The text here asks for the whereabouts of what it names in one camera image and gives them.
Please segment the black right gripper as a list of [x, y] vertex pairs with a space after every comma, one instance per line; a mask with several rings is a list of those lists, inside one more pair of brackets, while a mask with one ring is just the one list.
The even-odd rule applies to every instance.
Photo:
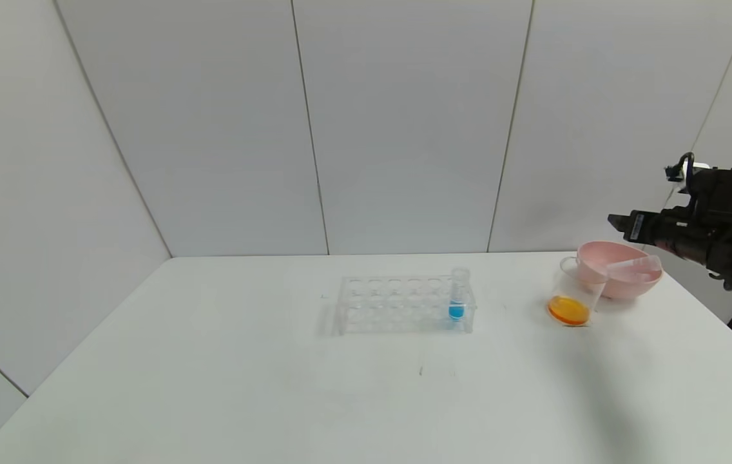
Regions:
[[654, 246], [681, 259], [697, 256], [687, 224], [670, 215], [635, 209], [630, 215], [609, 214], [608, 223], [623, 233], [625, 241]]

